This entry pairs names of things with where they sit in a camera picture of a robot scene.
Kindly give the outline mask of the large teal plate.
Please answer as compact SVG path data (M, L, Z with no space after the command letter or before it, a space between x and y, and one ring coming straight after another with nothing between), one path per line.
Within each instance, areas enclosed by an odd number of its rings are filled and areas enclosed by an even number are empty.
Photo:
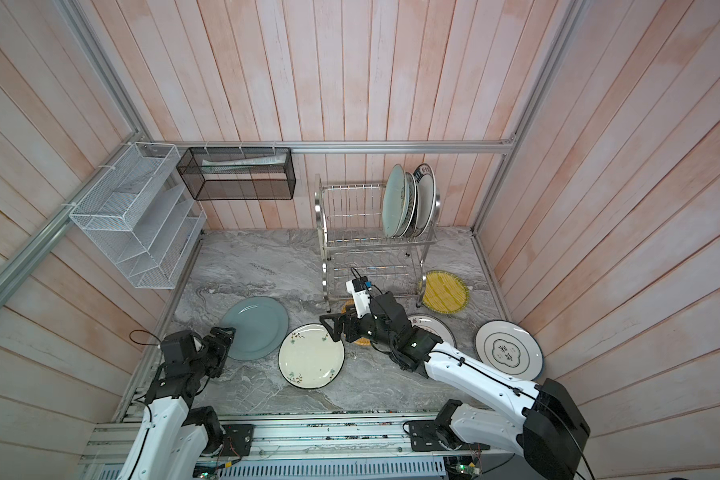
M234 328L228 357L238 361L262 359L280 346L289 329L285 307L270 297L251 297L232 306L219 327Z

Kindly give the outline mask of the light green flower plate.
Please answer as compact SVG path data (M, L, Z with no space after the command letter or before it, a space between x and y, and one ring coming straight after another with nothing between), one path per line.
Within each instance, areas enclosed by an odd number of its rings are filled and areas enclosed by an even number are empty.
M406 172L396 164L385 186L382 206L382 226L387 237L395 237L405 217L408 204Z

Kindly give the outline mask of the small orange sunburst plate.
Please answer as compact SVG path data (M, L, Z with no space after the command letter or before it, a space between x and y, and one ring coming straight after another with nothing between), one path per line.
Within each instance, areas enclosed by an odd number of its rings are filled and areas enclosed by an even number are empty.
M414 225L414 219L417 208L417 185L414 176L411 173L405 173L405 209L401 219L401 223L395 233L397 238L408 237L411 235Z

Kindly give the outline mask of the white plate green lettered rim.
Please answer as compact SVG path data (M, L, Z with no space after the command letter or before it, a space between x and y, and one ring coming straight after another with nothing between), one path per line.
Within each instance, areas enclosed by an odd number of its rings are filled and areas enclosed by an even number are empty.
M430 226L437 206L437 186L434 170L426 163L413 172L417 187L417 207L414 236L418 237Z

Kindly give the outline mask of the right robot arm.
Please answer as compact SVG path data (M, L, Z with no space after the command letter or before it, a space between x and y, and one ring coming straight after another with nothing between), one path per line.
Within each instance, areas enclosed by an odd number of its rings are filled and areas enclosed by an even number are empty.
M591 429L566 387L506 375L441 337L395 317L325 314L333 341L378 341L401 369L450 385L482 403L447 403L436 419L442 443L482 444L514 453L545 479L577 479Z

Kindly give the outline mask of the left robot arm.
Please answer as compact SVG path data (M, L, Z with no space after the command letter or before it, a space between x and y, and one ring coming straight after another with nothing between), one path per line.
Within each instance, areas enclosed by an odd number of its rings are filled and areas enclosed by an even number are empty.
M144 397L121 479L189 479L203 455L220 452L225 433L215 410L193 401L203 381L221 375L234 337L233 327L214 327L204 337L184 330L160 342L163 363Z

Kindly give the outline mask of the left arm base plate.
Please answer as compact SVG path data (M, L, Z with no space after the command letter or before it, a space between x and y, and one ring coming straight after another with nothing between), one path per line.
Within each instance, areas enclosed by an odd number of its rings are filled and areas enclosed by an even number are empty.
M255 426L253 424L227 424L222 426L221 458L243 458L250 455Z

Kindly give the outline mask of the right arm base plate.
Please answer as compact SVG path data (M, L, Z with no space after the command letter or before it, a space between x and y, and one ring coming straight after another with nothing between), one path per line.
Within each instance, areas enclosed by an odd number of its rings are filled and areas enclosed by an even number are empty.
M415 452L451 451L460 445L452 432L436 420L409 420L403 430Z

